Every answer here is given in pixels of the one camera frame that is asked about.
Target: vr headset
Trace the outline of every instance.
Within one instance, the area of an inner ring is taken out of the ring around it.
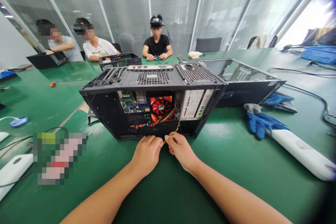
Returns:
[[[159,18],[154,18],[151,22],[150,22],[150,26],[152,28],[161,28],[162,27],[162,20]]]
[[[73,30],[77,35],[85,35],[86,30],[93,28],[92,24],[79,24],[76,23],[73,25]]]

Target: person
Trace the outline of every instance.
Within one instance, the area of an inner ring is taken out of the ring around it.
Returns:
[[[39,33],[42,36],[48,36],[49,49],[46,54],[54,52],[63,52],[69,61],[83,61],[83,57],[76,42],[69,36],[64,36],[56,26],[47,19],[39,19],[36,21]]]
[[[77,18],[76,24],[82,25],[76,33],[86,39],[87,43],[83,44],[83,49],[90,61],[99,61],[100,57],[120,54],[110,42],[96,37],[93,25],[87,19]]]
[[[266,202],[204,164],[183,135],[166,135],[165,142],[169,152],[204,187],[230,223],[291,223]],[[125,197],[155,168],[163,145],[162,138],[144,136],[129,164],[70,212],[61,224],[110,224]]]
[[[167,35],[162,32],[162,16],[153,16],[150,19],[150,30],[153,33],[152,37],[146,39],[143,45],[142,56],[149,61],[154,60],[154,56],[160,56],[160,59],[166,59],[173,54],[172,46],[170,45]]]

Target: man in white t-shirt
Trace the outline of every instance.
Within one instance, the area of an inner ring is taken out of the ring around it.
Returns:
[[[83,49],[90,61],[99,61],[100,57],[120,54],[110,42],[96,37],[93,25],[87,19],[77,18],[76,24],[82,24],[75,27],[75,31],[86,39],[87,43],[83,44]]]

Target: open computer case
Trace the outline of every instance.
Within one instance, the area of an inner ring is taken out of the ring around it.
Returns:
[[[242,107],[245,103],[262,104],[286,81],[234,59],[180,61],[198,62],[229,85],[216,107]]]
[[[116,139],[196,138],[227,83],[200,63],[130,65],[104,70],[79,92]]]

